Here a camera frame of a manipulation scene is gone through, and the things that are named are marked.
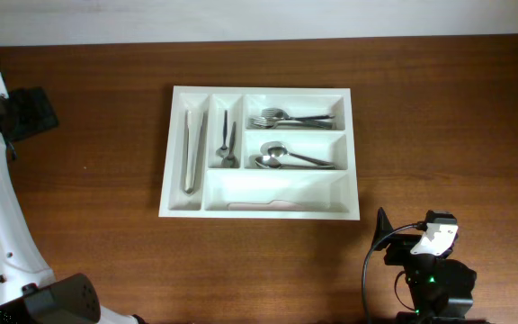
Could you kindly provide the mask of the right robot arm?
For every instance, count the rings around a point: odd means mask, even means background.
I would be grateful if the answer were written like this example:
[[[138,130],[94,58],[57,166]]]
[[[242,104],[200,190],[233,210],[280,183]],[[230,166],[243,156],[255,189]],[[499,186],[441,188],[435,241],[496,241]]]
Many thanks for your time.
[[[374,251],[385,250],[387,266],[400,266],[413,305],[400,312],[396,323],[465,323],[474,301],[477,272],[451,259],[458,237],[458,221],[448,211],[429,210],[409,226],[422,233],[405,234],[391,225],[385,211],[377,212]]]

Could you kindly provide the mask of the white plastic knife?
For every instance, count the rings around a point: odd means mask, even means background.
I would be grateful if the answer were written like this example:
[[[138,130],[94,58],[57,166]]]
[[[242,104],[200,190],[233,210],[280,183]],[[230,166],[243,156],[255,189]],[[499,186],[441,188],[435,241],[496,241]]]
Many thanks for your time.
[[[303,204],[284,201],[272,200],[270,202],[230,202],[229,211],[264,211],[264,212],[304,212],[307,207]]]

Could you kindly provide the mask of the long metal tongs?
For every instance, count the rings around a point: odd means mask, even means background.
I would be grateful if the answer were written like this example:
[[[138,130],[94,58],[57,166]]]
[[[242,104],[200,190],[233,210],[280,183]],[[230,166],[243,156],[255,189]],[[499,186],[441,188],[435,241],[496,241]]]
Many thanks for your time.
[[[183,191],[193,195],[197,190],[200,171],[200,151],[204,135],[205,114],[188,110],[185,116],[185,169]]]

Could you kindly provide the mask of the steel fork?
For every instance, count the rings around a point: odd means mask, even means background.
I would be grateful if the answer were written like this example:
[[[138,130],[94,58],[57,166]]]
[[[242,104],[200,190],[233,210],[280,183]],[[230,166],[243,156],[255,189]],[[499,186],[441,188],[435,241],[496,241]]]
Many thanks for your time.
[[[281,108],[266,108],[261,110],[261,116],[265,118],[278,118],[283,120],[293,121],[319,121],[319,120],[330,120],[334,119],[334,114],[319,114],[309,116],[292,116],[289,115],[285,110]]]

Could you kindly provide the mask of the steel fork crosswise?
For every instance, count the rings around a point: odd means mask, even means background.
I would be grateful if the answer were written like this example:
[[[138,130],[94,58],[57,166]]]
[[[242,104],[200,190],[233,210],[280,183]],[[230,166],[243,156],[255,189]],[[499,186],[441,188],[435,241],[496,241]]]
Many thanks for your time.
[[[327,121],[274,120],[266,119],[264,117],[251,117],[249,119],[249,123],[251,126],[262,129],[274,129],[277,127],[303,127],[333,130],[335,128],[332,122]]]

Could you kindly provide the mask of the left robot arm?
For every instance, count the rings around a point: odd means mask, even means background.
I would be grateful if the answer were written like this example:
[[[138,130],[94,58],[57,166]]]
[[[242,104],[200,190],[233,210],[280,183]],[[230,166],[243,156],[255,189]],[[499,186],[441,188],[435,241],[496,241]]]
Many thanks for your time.
[[[0,323],[132,323],[101,305],[85,274],[59,280],[38,250],[13,189],[13,144],[58,127],[40,87],[8,91],[0,70]]]

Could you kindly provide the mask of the small steel teaspoon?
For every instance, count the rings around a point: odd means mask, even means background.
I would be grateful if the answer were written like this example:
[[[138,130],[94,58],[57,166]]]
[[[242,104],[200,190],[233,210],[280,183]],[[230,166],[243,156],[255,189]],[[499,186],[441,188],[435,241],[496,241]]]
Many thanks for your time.
[[[227,136],[228,136],[228,111],[225,110],[224,114],[223,114],[222,144],[216,151],[216,154],[220,158],[225,158],[228,155]]]
[[[230,133],[228,155],[223,158],[222,166],[224,168],[233,168],[237,165],[237,157],[235,155],[235,145],[237,136],[237,123],[234,121],[232,124],[232,130]]]

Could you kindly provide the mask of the large steel spoon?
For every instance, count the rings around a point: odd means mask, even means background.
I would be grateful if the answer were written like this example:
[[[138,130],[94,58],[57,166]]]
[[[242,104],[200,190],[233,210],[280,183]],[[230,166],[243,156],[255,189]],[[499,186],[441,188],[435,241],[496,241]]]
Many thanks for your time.
[[[277,158],[271,156],[259,156],[255,158],[255,164],[265,169],[325,169],[336,170],[336,166],[325,161],[319,161],[310,157],[302,158],[311,163],[311,166],[283,164]]]
[[[334,164],[331,162],[327,162],[324,160],[320,160],[313,157],[307,157],[303,155],[299,155],[296,153],[293,153],[287,149],[287,147],[279,141],[271,141],[266,142],[261,146],[261,152],[266,153],[267,155],[275,158],[283,157],[283,156],[290,156],[292,158],[298,158],[304,161],[307,161],[309,163],[312,163],[314,165],[322,166],[322,167],[335,167]]]

